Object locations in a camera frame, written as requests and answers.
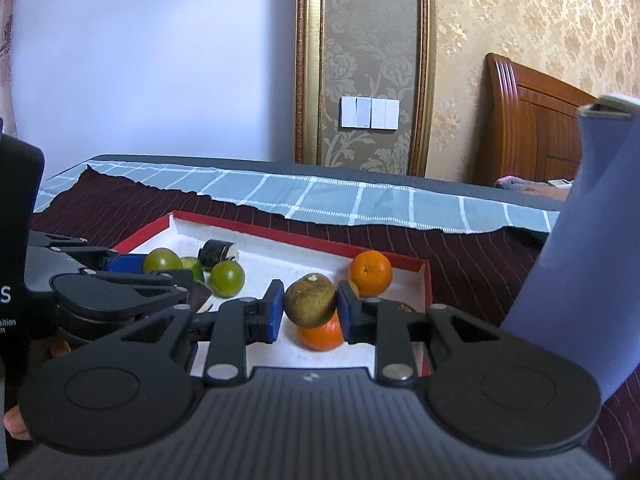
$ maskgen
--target finger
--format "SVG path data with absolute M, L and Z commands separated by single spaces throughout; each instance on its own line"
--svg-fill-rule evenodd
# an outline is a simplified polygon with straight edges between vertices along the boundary
M 20 414 L 20 407 L 14 406 L 8 412 L 6 412 L 4 414 L 3 422 L 4 422 L 4 427 L 13 438 L 17 440 L 31 439 L 29 435 L 29 431 L 27 431 L 27 426 L 22 420 L 22 415 Z
M 49 354 L 51 355 L 51 357 L 62 357 L 69 352 L 71 352 L 69 343 L 67 343 L 60 336 L 55 336 L 51 341 L 51 345 L 49 346 Z

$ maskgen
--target white wall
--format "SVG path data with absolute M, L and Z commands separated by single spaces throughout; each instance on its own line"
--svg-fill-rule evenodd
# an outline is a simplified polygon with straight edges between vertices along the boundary
M 296 0 L 16 0 L 18 136 L 45 177 L 102 153 L 292 159 Z

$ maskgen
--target wall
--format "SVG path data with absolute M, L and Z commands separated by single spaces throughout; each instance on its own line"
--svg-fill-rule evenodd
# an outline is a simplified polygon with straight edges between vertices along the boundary
M 417 0 L 326 0 L 322 163 L 406 173 L 414 111 Z M 399 129 L 343 129 L 343 95 L 400 100 Z
M 489 52 L 593 95 L 640 95 L 640 0 L 438 0 L 437 12 L 428 177 L 469 176 L 490 111 Z
M 15 0 L 18 136 L 46 176 L 100 153 L 292 159 L 295 0 Z

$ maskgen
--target orange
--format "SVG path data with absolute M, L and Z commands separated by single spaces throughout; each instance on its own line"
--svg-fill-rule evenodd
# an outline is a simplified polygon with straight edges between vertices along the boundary
M 344 343 L 338 313 L 334 312 L 333 317 L 318 328 L 298 327 L 298 337 L 312 350 L 326 351 L 338 348 Z
M 388 258 L 378 251 L 364 251 L 349 264 L 349 279 L 362 298 L 378 296 L 388 289 L 393 269 Z

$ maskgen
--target light switch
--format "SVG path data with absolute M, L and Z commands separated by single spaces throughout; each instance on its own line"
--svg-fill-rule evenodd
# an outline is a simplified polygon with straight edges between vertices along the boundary
M 356 98 L 342 96 L 340 98 L 340 126 L 343 128 L 356 127 Z
M 386 99 L 371 100 L 371 127 L 384 130 L 386 122 Z
M 400 101 L 396 99 L 385 100 L 385 129 L 397 130 L 400 118 Z
M 356 128 L 371 125 L 371 97 L 356 97 Z

